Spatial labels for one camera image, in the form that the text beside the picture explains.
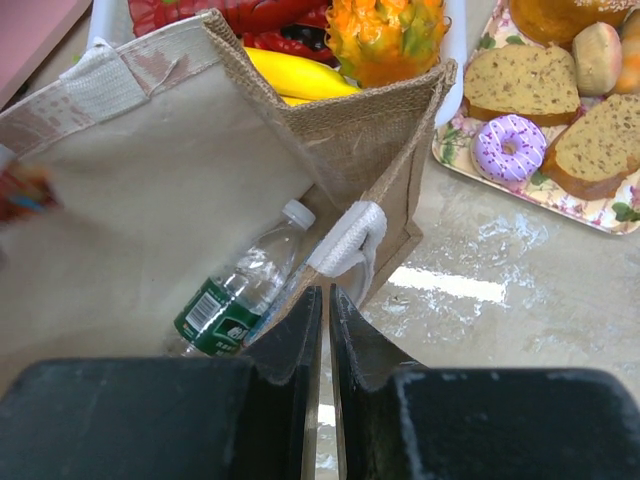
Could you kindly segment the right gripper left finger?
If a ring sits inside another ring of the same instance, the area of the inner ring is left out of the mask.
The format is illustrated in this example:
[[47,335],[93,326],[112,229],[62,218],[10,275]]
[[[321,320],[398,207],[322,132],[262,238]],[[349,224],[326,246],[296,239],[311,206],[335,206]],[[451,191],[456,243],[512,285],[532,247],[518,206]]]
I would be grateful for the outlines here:
[[34,364],[1,402],[5,479],[311,479],[322,291],[231,358]]

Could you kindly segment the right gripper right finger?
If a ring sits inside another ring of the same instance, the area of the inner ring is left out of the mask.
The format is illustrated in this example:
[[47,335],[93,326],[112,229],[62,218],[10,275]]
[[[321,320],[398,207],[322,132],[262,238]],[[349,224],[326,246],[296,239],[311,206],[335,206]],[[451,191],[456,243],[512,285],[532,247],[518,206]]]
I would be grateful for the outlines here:
[[430,368],[339,287],[329,300],[343,479],[635,479],[639,409],[611,374]]

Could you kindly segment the clear water bottle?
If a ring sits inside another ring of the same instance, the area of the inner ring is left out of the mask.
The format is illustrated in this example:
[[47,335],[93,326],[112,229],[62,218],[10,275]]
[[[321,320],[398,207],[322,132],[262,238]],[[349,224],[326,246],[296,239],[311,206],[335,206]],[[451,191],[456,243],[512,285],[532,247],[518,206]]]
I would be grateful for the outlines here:
[[210,275],[173,321],[170,356],[231,356],[241,350],[284,287],[315,215],[297,200],[229,266]]

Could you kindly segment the brown jute grocery bag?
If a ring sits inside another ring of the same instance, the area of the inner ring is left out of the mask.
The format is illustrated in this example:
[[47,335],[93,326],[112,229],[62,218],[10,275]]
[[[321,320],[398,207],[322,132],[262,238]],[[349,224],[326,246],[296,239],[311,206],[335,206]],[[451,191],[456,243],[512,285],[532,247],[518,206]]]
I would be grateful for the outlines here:
[[1,148],[58,204],[1,227],[1,383],[62,357],[159,353],[201,283],[298,199],[294,267],[363,304],[421,239],[436,113],[458,67],[291,107],[217,11],[98,40],[1,115]]

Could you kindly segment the red snack packet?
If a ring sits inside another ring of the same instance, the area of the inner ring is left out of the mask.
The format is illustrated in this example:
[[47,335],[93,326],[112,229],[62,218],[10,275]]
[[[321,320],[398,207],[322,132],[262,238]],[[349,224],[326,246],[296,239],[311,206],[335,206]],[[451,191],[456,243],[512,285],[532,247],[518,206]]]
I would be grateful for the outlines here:
[[1,168],[1,225],[43,214],[60,205],[48,173],[10,160]]

